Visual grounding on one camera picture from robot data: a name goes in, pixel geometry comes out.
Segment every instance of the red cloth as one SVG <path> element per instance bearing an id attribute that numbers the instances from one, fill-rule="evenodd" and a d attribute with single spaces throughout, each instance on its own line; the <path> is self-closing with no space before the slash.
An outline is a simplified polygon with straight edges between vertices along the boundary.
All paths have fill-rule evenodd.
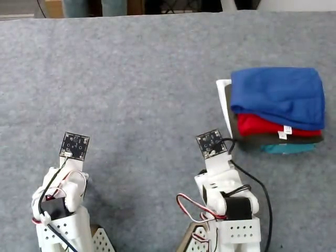
<path id="1" fill-rule="evenodd" d="M 284 131 L 284 126 L 267 121 L 255 114 L 238 114 L 238 130 L 241 135 L 278 133 Z M 292 135 L 312 137 L 321 135 L 321 130 L 298 130 L 292 128 Z"/>

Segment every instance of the circuit board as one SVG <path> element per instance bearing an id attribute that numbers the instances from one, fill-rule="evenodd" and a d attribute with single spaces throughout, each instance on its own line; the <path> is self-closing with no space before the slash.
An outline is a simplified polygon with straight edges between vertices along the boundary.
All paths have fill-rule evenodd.
<path id="1" fill-rule="evenodd" d="M 84 161 L 89 140 L 87 136 L 65 132 L 59 156 Z"/>
<path id="2" fill-rule="evenodd" d="M 222 135 L 217 129 L 198 135 L 196 140 L 204 159 L 227 151 L 226 145 L 222 141 Z"/>

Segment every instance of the clothing label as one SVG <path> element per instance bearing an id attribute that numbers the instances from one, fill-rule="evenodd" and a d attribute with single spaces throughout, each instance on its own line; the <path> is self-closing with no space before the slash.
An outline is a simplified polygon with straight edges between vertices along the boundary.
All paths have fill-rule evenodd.
<path id="1" fill-rule="evenodd" d="M 283 131 L 284 131 L 284 133 L 286 133 L 287 135 L 292 135 L 292 127 L 291 126 L 286 126 L 286 125 L 284 125 L 283 126 Z"/>
<path id="2" fill-rule="evenodd" d="M 278 134 L 279 134 L 279 138 L 280 138 L 280 139 L 287 140 L 287 135 L 286 135 L 286 133 L 284 133 L 283 131 L 278 131 Z"/>

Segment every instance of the gray felt surface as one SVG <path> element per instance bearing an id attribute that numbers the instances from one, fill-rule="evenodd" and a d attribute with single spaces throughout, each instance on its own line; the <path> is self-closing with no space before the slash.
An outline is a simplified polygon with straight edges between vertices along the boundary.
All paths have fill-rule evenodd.
<path id="1" fill-rule="evenodd" d="M 189 224 L 175 195 L 201 200 L 194 136 L 228 136 L 215 81 L 257 66 L 315 67 L 326 93 L 314 152 L 233 153 L 269 189 L 270 251 L 336 251 L 335 24 L 336 13 L 259 12 L 1 22 L 0 251 L 38 251 L 30 197 L 65 131 L 91 136 L 85 205 L 117 251 L 174 251 Z M 264 246 L 266 201 L 243 178 Z"/>

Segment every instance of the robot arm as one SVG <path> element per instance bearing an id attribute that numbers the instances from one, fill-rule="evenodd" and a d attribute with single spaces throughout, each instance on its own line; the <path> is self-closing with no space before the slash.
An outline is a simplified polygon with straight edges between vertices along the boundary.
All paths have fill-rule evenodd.
<path id="1" fill-rule="evenodd" d="M 59 168 L 51 167 L 32 196 L 33 223 L 42 252 L 93 252 L 89 214 L 81 206 L 88 174 L 82 172 L 89 137 L 67 133 Z"/>
<path id="2" fill-rule="evenodd" d="M 231 160 L 231 150 L 226 149 L 225 139 L 218 130 L 199 135 L 196 139 L 206 166 L 206 170 L 195 176 L 195 181 L 205 204 L 205 207 L 200 207 L 206 212 L 201 213 L 203 220 L 200 222 L 206 223 L 207 238 L 201 239 L 193 233 L 189 246 L 195 242 L 200 243 L 197 247 L 209 252 L 260 252 L 260 222 L 255 216 L 259 211 L 258 200 L 250 186 L 242 184 Z M 179 196 L 188 198 L 179 194 L 177 202 L 189 215 Z"/>

